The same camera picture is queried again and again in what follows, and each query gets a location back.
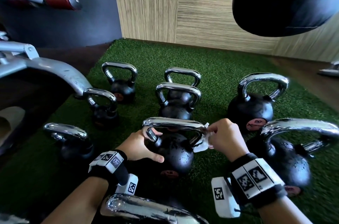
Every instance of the orange weight label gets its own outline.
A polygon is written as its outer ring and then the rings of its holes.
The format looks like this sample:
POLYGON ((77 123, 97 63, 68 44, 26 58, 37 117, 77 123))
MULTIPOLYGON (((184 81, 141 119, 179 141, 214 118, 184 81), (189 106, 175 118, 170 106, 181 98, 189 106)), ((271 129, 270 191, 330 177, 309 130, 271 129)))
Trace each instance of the orange weight label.
POLYGON ((289 197, 297 196, 302 192, 301 188, 297 186, 285 186, 285 190, 289 197))
POLYGON ((252 119, 246 124, 246 128, 249 131, 255 131, 255 130, 259 130, 266 123, 267 121, 262 118, 252 119))
POLYGON ((124 100, 124 96, 121 93, 114 93, 114 96, 117 98, 117 101, 119 102, 124 100))
POLYGON ((169 179, 176 179, 179 177, 179 173, 173 170, 164 170, 160 174, 166 176, 169 179))

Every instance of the wood grain paneling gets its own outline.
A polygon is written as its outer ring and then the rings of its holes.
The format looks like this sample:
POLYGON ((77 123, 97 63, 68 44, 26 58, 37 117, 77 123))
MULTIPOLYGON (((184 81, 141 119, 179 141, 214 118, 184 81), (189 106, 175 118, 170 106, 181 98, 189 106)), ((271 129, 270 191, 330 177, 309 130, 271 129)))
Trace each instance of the wood grain paneling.
POLYGON ((241 29, 233 18, 232 0, 179 0, 177 43, 270 54, 278 40, 241 29))
POLYGON ((282 37, 272 55, 326 62, 339 60, 339 14, 317 29, 282 37))
POLYGON ((117 0, 122 36, 175 43, 178 0, 117 0))

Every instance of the black kettlebell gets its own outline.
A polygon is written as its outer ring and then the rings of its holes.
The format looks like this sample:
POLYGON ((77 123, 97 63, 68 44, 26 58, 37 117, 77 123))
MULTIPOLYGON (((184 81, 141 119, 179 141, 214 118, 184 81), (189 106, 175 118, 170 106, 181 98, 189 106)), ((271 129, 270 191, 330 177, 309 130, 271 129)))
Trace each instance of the black kettlebell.
POLYGON ((171 82, 163 82, 157 85, 155 93, 160 105, 159 117, 171 119, 191 119, 192 111, 201 98, 201 92, 198 88, 171 82), (183 102, 181 99, 166 100, 163 95, 164 89, 189 93, 193 95, 194 98, 187 103, 183 102))
POLYGON ((83 95, 87 97, 93 111, 92 121, 99 129, 114 128, 119 124, 119 115, 117 113, 117 99, 111 92, 97 88, 87 88, 83 95), (93 100, 93 96, 107 98, 109 105, 99 105, 93 100))
POLYGON ((339 128, 331 123, 313 119, 278 119, 267 123, 258 135, 246 142, 250 152, 265 159, 285 182, 290 196, 302 192, 311 183, 311 171, 307 160, 312 153, 329 148, 339 141, 339 128), (287 131, 314 131, 317 140, 293 145, 276 136, 287 131))
POLYGON ((106 62, 101 66, 101 68, 106 75, 108 82, 111 84, 111 92, 115 95, 117 101, 122 104, 129 104, 133 102, 135 97, 135 80, 138 76, 137 69, 129 63, 114 62, 106 62), (108 70, 108 67, 127 69, 132 73, 132 76, 128 80, 115 79, 108 70))
POLYGON ((178 178, 190 172, 194 158, 193 148, 203 134, 206 127, 200 122, 184 119, 170 119, 163 117, 152 117, 143 121, 142 131, 151 143, 148 148, 165 158, 163 163, 154 163, 156 170, 168 178, 178 178), (152 128, 171 128, 197 132, 197 136, 188 140, 178 133, 163 134, 161 137, 155 135, 152 128))
POLYGON ((238 85, 238 95, 227 109, 227 118, 239 126, 242 134, 259 130, 273 119, 273 102, 288 87, 289 80, 273 73, 253 73, 245 76, 238 85), (254 81, 272 81, 278 84, 270 95, 247 93, 246 87, 254 81))
MULTIPOLYGON (((201 81, 201 75, 196 70, 184 69, 182 67, 170 67, 165 71, 166 82, 173 83, 172 78, 171 78, 171 73, 178 73, 178 74, 193 76, 194 82, 191 85, 193 87, 197 87, 201 81)), ((181 101, 183 101, 183 103, 186 104, 192 100, 192 94, 182 92, 182 91, 170 90, 167 93, 167 100, 169 101, 173 99, 181 99, 181 101)))
POLYGON ((60 146, 60 156, 63 160, 83 161, 94 153, 94 146, 86 131, 71 125, 48 123, 43 130, 49 133, 60 146))

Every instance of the handle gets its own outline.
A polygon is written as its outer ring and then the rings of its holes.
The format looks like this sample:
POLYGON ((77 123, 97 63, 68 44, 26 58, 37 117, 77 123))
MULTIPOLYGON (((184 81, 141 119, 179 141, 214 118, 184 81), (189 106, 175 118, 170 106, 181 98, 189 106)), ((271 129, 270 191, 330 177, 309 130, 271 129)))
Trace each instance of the handle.
POLYGON ((126 69, 129 70, 132 73, 132 76, 129 78, 129 82, 135 83, 135 80, 137 79, 138 76, 138 71, 136 67, 134 67, 132 64, 129 63, 114 63, 114 62, 105 62, 101 68, 102 71, 104 72, 105 76, 112 80, 114 82, 114 77, 111 74, 111 72, 108 70, 108 67, 116 67, 119 69, 126 69))
POLYGON ((55 9, 81 10, 82 5, 79 0, 44 0, 44 2, 55 9))
POLYGON ((163 82, 157 85, 155 88, 155 94, 158 98, 160 106, 166 106, 168 104, 168 101, 165 99, 164 94, 162 92, 164 89, 181 91, 181 92, 193 94, 194 99, 191 102, 189 102, 189 107, 192 110, 194 109, 197 102, 200 101, 201 99, 200 90, 194 86, 171 83, 171 82, 163 82))
POLYGON ((194 82, 192 84, 193 87, 197 87, 201 81, 201 75, 196 70, 185 69, 182 67, 170 67, 165 71, 166 82, 173 83, 172 78, 171 78, 171 73, 178 73, 178 74, 193 76, 194 77, 194 82))
POLYGON ((102 202, 100 214, 123 217, 130 221, 152 219, 164 223, 209 224, 204 218, 186 210, 122 193, 106 197, 102 202))
POLYGON ((159 137, 155 135, 152 128, 176 128, 180 130, 194 131, 197 135, 189 141, 190 145, 195 145, 201 136, 206 135, 207 133, 207 128, 200 122, 194 120, 151 117, 142 122, 142 133, 146 138, 154 143, 159 139, 159 137))
POLYGON ((87 97, 88 102, 92 107, 96 107, 98 104, 94 101, 91 95, 107 98, 109 100, 108 110, 110 112, 116 112, 118 103, 117 98, 111 92, 98 88, 87 88, 83 92, 83 96, 87 97))
POLYGON ((57 141, 66 141, 65 135, 70 135, 75 138, 78 138, 82 141, 88 140, 86 131, 81 128, 61 124, 61 123, 47 123, 44 125, 43 130, 45 132, 51 133, 51 136, 57 141))
POLYGON ((270 149, 270 141, 274 135, 292 130, 314 131, 320 134, 320 137, 317 140, 302 145, 309 154, 325 147, 333 146, 339 141, 338 126, 314 119, 286 118, 270 121, 261 128, 260 136, 265 140, 268 149, 270 149))
POLYGON ((244 99, 248 97, 247 86, 254 81, 272 81, 278 84, 277 89, 269 97, 274 99, 280 96, 289 86, 288 78, 274 73, 252 73, 245 76, 238 85, 238 94, 244 99))

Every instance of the green turf mat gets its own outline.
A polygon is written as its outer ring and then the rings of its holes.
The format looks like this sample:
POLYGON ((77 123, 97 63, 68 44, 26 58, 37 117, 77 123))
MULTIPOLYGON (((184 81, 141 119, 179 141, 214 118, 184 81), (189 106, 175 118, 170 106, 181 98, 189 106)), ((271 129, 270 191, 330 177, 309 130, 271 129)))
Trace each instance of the green turf mat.
MULTIPOLYGON (((253 72, 284 74, 264 56, 122 39, 113 43, 87 77, 93 86, 107 90, 109 84, 101 71, 105 61, 127 62, 138 69, 135 102, 119 105, 118 108, 121 125, 111 131, 96 130, 91 123, 91 110, 86 101, 76 100, 72 96, 48 121, 86 130, 99 151, 119 145, 131 132, 140 129, 144 119, 158 114, 155 87, 164 81, 164 71, 168 67, 191 68, 201 73, 199 89, 202 99, 194 111, 194 119, 204 124, 225 117, 227 105, 235 96, 237 83, 243 76, 253 72)), ((129 75, 125 70, 112 72, 123 77, 129 75)), ((192 81, 179 75, 173 75, 173 80, 192 81)), ((269 92, 274 87, 274 84, 267 82, 255 82, 248 90, 269 92)), ((293 80, 275 104, 275 118, 282 117, 339 122, 337 113, 293 80)), ((311 139, 312 135, 296 133, 289 137, 291 142, 302 143, 311 139)), ((293 199, 314 223, 339 222, 337 149, 321 152, 310 161, 314 177, 312 186, 302 196, 293 199)), ((1 211, 21 215, 37 198, 59 203, 83 180, 78 167, 58 161, 57 151, 52 138, 46 137, 41 130, 22 145, 0 172, 1 211)), ((138 169, 140 182, 136 195, 151 197, 166 190, 188 210, 203 216, 210 223, 261 223, 260 219, 245 214, 232 220, 216 215, 210 181, 225 174, 226 164, 225 157, 214 150, 197 153, 190 175, 177 181, 162 181, 157 176, 143 175, 140 167, 135 168, 138 169)))

